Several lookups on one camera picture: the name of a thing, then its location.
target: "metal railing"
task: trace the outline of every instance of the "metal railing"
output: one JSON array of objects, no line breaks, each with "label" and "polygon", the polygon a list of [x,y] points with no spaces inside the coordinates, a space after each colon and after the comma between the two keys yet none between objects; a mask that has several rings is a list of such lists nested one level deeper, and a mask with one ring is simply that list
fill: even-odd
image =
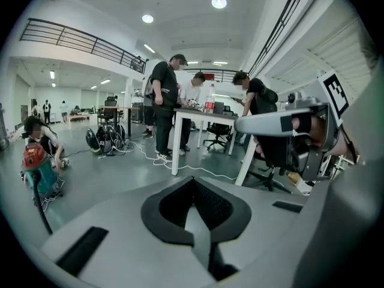
[{"label": "metal railing", "polygon": [[255,73],[257,67],[263,62],[268,52],[275,44],[277,38],[280,36],[281,32],[287,25],[287,22],[291,18],[293,12],[296,10],[296,7],[298,6],[299,2],[300,0],[287,0],[287,3],[285,4],[284,9],[281,12],[281,15],[278,18],[277,23],[274,26],[269,38],[267,39],[263,49],[256,58],[255,63],[249,70],[250,77]]},{"label": "metal railing", "polygon": [[144,73],[146,61],[100,37],[42,19],[29,18],[20,41],[37,41],[88,52]]},{"label": "metal railing", "polygon": [[189,73],[204,73],[212,74],[214,76],[214,81],[216,82],[226,82],[232,83],[234,75],[238,72],[237,70],[218,70],[214,68],[188,68],[185,71]]}]

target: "black pipe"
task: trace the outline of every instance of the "black pipe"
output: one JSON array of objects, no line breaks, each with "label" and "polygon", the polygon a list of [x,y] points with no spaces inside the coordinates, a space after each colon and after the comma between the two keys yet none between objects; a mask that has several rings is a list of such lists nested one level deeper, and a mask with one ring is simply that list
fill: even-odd
[{"label": "black pipe", "polygon": [[38,209],[40,217],[44,223],[44,226],[46,227],[46,229],[48,231],[48,234],[51,235],[52,229],[50,228],[49,223],[48,223],[47,218],[46,218],[46,215],[44,214],[43,207],[41,206],[40,195],[37,191],[37,185],[38,185],[38,182],[40,181],[40,179],[41,179],[41,175],[40,175],[39,171],[36,170],[36,171],[32,172],[33,189],[34,189],[34,196],[35,196],[35,201],[37,204],[37,209]]}]

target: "office chair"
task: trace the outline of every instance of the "office chair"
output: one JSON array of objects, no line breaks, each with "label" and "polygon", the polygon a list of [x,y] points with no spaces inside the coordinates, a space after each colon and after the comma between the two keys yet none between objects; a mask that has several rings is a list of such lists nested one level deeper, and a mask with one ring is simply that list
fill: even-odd
[{"label": "office chair", "polygon": [[[106,107],[116,107],[117,105],[117,101],[115,100],[114,97],[107,97],[107,100],[104,102],[104,105]],[[98,123],[98,119],[100,118],[100,123],[101,123],[101,120],[105,120],[105,124],[108,124],[109,121],[111,119],[113,119],[113,115],[115,114],[115,110],[116,109],[113,109],[113,108],[104,108],[103,110],[98,110],[98,114],[97,114],[97,124]]]},{"label": "office chair", "polygon": [[[268,103],[266,102],[265,100],[261,99],[261,97],[257,97],[256,98],[256,105],[257,105],[257,113],[258,114],[264,114],[264,113],[270,113],[270,112],[276,112],[277,111],[277,106],[276,104],[271,104],[271,103]],[[260,161],[264,161],[266,163],[266,165],[268,166],[267,169],[258,169],[259,171],[262,171],[262,172],[267,172],[269,170],[270,173],[268,176],[264,176],[264,175],[261,175],[261,174],[258,174],[258,173],[254,173],[254,172],[251,172],[251,171],[248,171],[248,174],[250,175],[253,175],[255,176],[257,179],[259,179],[260,181],[257,182],[255,184],[255,186],[257,185],[264,185],[266,188],[268,188],[268,190],[270,192],[273,192],[273,190],[275,188],[283,191],[283,192],[286,192],[286,193],[290,193],[292,194],[291,191],[289,191],[288,189],[286,189],[283,185],[281,185],[279,182],[276,182],[273,180],[273,177],[275,175],[275,167],[273,166],[273,164],[271,162],[269,162],[268,160],[266,160],[265,158],[263,158],[260,154],[258,154],[257,152],[254,153],[253,157],[257,160],[260,160]],[[285,170],[283,169],[280,169],[279,171],[279,175],[283,176],[284,175],[284,172]]]},{"label": "office chair", "polygon": [[[233,116],[233,112],[232,111],[226,111],[226,112],[223,112],[223,115]],[[210,150],[211,146],[215,145],[215,144],[219,144],[222,147],[227,148],[227,142],[226,141],[221,141],[219,139],[222,138],[221,136],[225,136],[225,135],[230,134],[231,127],[229,127],[228,125],[213,123],[212,126],[208,127],[206,130],[208,132],[213,133],[214,135],[216,135],[214,140],[204,140],[203,141],[203,144],[205,144],[205,142],[212,142],[207,147],[208,150]]]}]

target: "fluorescent light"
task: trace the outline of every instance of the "fluorescent light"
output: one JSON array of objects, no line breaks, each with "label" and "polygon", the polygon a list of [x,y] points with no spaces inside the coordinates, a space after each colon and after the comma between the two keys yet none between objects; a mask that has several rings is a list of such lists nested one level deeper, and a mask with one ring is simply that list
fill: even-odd
[{"label": "fluorescent light", "polygon": [[224,8],[227,6],[226,0],[212,0],[212,5],[214,8]]},{"label": "fluorescent light", "polygon": [[143,21],[145,23],[152,23],[152,22],[154,22],[154,17],[152,15],[149,15],[149,14],[143,15],[142,19],[143,19]]},{"label": "fluorescent light", "polygon": [[229,98],[230,96],[228,96],[228,95],[220,95],[220,94],[213,94],[214,96],[217,96],[217,97],[227,97],[227,98]]},{"label": "fluorescent light", "polygon": [[146,47],[150,52],[155,53],[155,51],[149,47],[147,44],[144,44],[144,47]]}]

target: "round ceiling light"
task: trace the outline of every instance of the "round ceiling light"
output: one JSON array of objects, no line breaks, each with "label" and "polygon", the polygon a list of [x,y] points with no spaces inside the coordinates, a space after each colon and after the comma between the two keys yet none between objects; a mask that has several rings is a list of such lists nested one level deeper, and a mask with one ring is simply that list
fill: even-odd
[{"label": "round ceiling light", "polygon": [[212,0],[212,5],[215,8],[224,8],[227,6],[227,1],[226,0]]},{"label": "round ceiling light", "polygon": [[149,14],[145,14],[142,19],[145,23],[152,23],[154,21],[153,16]]}]

